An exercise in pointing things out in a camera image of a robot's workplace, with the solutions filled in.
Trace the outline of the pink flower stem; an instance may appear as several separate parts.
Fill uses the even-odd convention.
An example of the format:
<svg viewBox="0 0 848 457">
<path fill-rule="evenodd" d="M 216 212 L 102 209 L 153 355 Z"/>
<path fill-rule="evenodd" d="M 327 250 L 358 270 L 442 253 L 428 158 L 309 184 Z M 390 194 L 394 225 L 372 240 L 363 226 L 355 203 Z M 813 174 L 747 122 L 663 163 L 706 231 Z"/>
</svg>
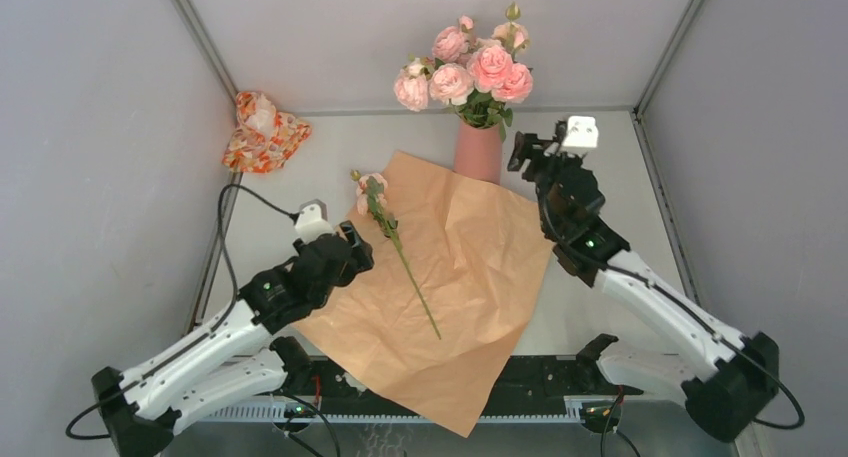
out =
<svg viewBox="0 0 848 457">
<path fill-rule="evenodd" d="M 461 16 L 458 19 L 465 17 L 466 19 L 474 20 L 466 15 Z M 519 54 L 524 52 L 530 44 L 529 31 L 526 27 L 518 22 L 518 19 L 521 17 L 521 10 L 516 3 L 511 3 L 507 9 L 505 10 L 505 18 L 506 21 L 502 24 L 497 25 L 492 34 L 488 38 L 478 37 L 475 35 L 475 24 L 473 28 L 473 36 L 474 36 L 474 53 L 476 50 L 489 45 L 498 45 L 503 46 L 508 52 L 510 52 L 516 62 Z"/>
<path fill-rule="evenodd" d="M 442 333 L 421 291 L 419 283 L 413 275 L 411 265 L 404 254 L 403 244 L 398 232 L 399 221 L 388 208 L 386 197 L 388 181 L 380 173 L 363 174 L 358 170 L 351 170 L 350 178 L 357 185 L 357 212 L 362 216 L 369 216 L 376 223 L 384 237 L 392 243 L 436 337 L 441 340 Z"/>
<path fill-rule="evenodd" d="M 413 56 L 393 83 L 397 101 L 419 112 L 432 101 L 446 106 L 470 126 L 482 127 L 484 118 L 474 117 L 471 98 L 476 85 L 467 68 L 474 50 L 474 23 L 463 17 L 439 32 L 430 57 Z"/>
<path fill-rule="evenodd" d="M 471 54 L 466 70 L 474 90 L 462 106 L 461 118 L 476 129 L 496 128 L 504 139 L 513 123 L 513 105 L 523 103 L 534 87 L 532 70 L 516 62 L 503 46 L 484 46 Z"/>
</svg>

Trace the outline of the orange kraft wrapping paper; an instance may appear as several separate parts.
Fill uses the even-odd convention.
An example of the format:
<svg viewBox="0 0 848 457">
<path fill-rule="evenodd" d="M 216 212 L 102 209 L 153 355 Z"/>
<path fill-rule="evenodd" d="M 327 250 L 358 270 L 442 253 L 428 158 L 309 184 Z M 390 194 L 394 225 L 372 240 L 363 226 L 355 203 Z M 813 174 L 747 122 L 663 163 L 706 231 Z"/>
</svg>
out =
<svg viewBox="0 0 848 457">
<path fill-rule="evenodd" d="M 534 202 L 397 152 L 398 244 L 356 211 L 372 270 L 297 324 L 375 394 L 468 436 L 530 322 L 551 256 Z"/>
</svg>

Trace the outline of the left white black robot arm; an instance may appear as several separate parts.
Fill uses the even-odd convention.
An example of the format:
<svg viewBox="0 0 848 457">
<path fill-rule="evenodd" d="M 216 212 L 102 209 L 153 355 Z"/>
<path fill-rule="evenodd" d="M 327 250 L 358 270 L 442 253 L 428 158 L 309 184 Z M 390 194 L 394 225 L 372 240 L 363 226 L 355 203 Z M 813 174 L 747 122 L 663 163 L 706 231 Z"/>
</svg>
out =
<svg viewBox="0 0 848 457">
<path fill-rule="evenodd" d="M 121 456 L 155 456 L 193 423 L 251 396 L 311 384 L 311 359 L 279 331 L 324 307 L 335 288 L 374 266 L 373 249 L 349 221 L 326 227 L 296 253 L 239 288 L 232 307 L 161 354 L 92 378 L 99 414 Z"/>
</svg>

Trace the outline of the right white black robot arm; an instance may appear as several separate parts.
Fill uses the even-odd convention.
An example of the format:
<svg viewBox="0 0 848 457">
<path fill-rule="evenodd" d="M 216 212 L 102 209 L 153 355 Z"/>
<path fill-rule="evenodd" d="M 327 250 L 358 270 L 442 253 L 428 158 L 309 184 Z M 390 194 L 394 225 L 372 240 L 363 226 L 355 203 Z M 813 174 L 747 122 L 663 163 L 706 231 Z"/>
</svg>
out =
<svg viewBox="0 0 848 457">
<path fill-rule="evenodd" d="M 562 150 L 563 142 L 516 133 L 508 171 L 534 184 L 541 229 L 559 265 L 674 347 L 638 356 L 618 337 L 601 334 L 578 354 L 579 383 L 592 393 L 611 385 L 653 393 L 683 407 L 707 435 L 734 441 L 778 394 L 778 344 L 721 322 L 659 277 L 603 221 L 605 197 L 594 173 Z"/>
</svg>

